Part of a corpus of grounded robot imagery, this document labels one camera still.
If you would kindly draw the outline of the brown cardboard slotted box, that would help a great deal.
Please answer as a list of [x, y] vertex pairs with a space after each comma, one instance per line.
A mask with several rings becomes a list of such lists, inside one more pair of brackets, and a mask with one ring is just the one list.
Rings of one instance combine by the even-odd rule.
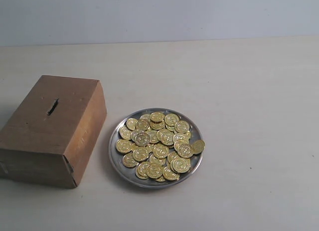
[[99, 80], [40, 77], [1, 129], [1, 178], [78, 187], [106, 116]]

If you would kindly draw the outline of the gold coin top of pile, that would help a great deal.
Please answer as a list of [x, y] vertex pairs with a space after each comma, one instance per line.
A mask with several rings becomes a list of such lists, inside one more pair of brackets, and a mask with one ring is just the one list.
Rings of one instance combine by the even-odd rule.
[[150, 114], [150, 120], [154, 123], [160, 123], [164, 120], [165, 115], [161, 112], [153, 112]]

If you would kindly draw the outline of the gold coin upper right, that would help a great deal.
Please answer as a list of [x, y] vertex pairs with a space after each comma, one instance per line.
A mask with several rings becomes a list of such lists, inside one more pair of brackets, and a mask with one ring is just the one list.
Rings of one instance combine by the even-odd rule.
[[184, 121], [184, 120], [180, 120], [178, 122], [176, 122], [175, 126], [174, 126], [174, 130], [177, 133], [187, 133], [190, 129], [190, 125], [188, 122]]

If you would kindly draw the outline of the gold coin upper left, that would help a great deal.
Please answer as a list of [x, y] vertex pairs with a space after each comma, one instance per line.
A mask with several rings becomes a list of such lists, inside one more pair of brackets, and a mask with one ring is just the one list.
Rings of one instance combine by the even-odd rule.
[[129, 118], [126, 120], [126, 127], [131, 130], [134, 131], [136, 129], [136, 123], [137, 123], [137, 119], [135, 118]]

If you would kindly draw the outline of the silvery gold coin centre left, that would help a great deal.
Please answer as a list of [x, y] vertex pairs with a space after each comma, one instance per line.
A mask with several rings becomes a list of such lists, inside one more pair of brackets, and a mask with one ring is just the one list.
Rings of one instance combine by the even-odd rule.
[[145, 147], [150, 143], [150, 136], [147, 133], [140, 133], [135, 137], [135, 144], [139, 147]]

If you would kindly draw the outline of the gold coin right middle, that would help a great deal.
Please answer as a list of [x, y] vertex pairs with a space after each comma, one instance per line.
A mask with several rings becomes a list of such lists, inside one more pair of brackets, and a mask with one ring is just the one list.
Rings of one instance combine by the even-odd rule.
[[177, 153], [182, 158], [188, 159], [193, 156], [194, 148], [190, 144], [180, 144], [177, 148]]

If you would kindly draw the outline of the gold coin left edge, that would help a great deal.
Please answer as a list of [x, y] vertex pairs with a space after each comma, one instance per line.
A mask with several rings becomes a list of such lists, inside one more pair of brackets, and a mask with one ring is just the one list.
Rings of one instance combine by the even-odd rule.
[[121, 154], [129, 153], [131, 151], [131, 146], [132, 146], [131, 141], [126, 139], [119, 139], [115, 143], [115, 147], [117, 151]]

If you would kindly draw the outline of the gold coin on plate rim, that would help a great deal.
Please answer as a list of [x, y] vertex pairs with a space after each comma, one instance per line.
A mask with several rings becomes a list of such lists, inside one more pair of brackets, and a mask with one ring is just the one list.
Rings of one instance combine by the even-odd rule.
[[197, 155], [205, 149], [205, 142], [203, 140], [196, 140], [191, 146], [193, 148], [193, 154]]

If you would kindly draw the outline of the gold coin right front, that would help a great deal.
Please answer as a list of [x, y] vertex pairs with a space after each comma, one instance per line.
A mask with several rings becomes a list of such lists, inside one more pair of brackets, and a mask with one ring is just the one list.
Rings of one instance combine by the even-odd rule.
[[185, 159], [182, 157], [175, 158], [171, 162], [171, 168], [176, 173], [186, 173], [190, 170], [190, 159]]

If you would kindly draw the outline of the round silver metal plate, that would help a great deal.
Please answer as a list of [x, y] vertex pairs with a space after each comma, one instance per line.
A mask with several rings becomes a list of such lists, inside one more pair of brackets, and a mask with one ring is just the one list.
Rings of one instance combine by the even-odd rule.
[[127, 168], [123, 165], [123, 163], [122, 163], [123, 155], [117, 151], [117, 149], [115, 147], [115, 143], [117, 140], [120, 139], [119, 129], [125, 125], [127, 119], [138, 118], [143, 114], [147, 114], [147, 113], [150, 114], [152, 112], [162, 112], [163, 114], [174, 113], [174, 114], [178, 115], [181, 119], [187, 121], [190, 125], [190, 130], [191, 130], [191, 140], [190, 141], [194, 142], [197, 139], [202, 139], [202, 135], [200, 133], [200, 130], [195, 125], [195, 123], [191, 119], [189, 119], [187, 116], [185, 116], [177, 111], [174, 111], [171, 109], [166, 109], [166, 108], [157, 108], [157, 107], [146, 108], [146, 109], [142, 109], [142, 110], [136, 111], [134, 113], [131, 113], [131, 114], [127, 115], [126, 117], [124, 117], [121, 121], [118, 122], [118, 124], [113, 129], [113, 132], [109, 138], [108, 155], [109, 155], [109, 160], [110, 160], [112, 167], [117, 172], [117, 174], [126, 182], [128, 182], [134, 186], [144, 188], [144, 189], [166, 189], [166, 188], [169, 188], [171, 186], [177, 185], [177, 184], [185, 181], [193, 173], [195, 173], [195, 171], [200, 166], [200, 163], [201, 163], [202, 158], [203, 158], [203, 153], [195, 155], [191, 158], [190, 170], [186, 173], [183, 173], [180, 176], [179, 180], [177, 180], [177, 181], [157, 182], [157, 181], [152, 181], [150, 179], [145, 179], [145, 180], [139, 179], [135, 174], [135, 172], [136, 172], [135, 168]]

